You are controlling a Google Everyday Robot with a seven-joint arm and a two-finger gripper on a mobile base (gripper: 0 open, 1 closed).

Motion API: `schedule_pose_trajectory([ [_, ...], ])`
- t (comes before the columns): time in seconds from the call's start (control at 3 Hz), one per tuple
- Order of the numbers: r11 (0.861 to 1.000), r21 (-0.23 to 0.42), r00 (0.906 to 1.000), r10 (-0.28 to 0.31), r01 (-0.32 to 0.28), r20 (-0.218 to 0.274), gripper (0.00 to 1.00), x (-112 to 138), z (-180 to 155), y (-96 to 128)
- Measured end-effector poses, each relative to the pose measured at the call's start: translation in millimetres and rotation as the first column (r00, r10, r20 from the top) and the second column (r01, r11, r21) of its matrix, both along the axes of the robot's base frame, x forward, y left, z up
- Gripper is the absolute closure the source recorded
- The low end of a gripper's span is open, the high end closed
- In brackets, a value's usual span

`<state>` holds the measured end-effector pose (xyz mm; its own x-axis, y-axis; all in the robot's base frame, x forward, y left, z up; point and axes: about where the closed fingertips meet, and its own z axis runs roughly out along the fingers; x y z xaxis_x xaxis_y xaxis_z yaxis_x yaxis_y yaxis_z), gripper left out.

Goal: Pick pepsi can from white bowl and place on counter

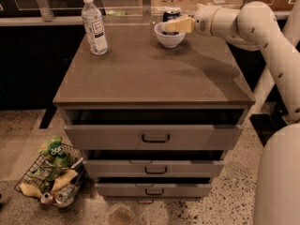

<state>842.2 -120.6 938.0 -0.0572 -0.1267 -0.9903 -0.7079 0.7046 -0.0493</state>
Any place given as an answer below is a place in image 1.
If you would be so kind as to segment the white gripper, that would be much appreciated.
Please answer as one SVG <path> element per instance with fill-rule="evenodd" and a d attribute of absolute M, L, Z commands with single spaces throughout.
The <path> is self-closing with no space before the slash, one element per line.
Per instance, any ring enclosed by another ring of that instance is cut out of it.
<path fill-rule="evenodd" d="M 212 22 L 219 6 L 203 6 L 194 14 L 194 19 L 189 16 L 180 16 L 176 19 L 168 20 L 161 25 L 163 32 L 171 33 L 191 33 L 194 30 L 202 36 L 212 36 Z"/>

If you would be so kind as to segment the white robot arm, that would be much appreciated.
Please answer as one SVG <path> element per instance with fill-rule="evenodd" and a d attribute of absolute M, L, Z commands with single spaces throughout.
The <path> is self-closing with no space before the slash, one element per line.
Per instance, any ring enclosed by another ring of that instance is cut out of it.
<path fill-rule="evenodd" d="M 161 29 L 195 31 L 262 53 L 292 123 L 262 150 L 253 225 L 300 225 L 300 53 L 282 34 L 272 9 L 260 1 L 240 9 L 201 6 L 192 17 L 169 20 Z"/>

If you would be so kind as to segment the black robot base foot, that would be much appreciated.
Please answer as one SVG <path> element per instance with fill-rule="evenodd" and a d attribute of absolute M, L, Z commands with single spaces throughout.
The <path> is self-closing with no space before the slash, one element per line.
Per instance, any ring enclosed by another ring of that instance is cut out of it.
<path fill-rule="evenodd" d="M 280 129 L 287 126 L 284 119 L 277 113 L 273 114 L 252 114 L 249 118 L 262 145 L 266 145 L 268 140 Z"/>

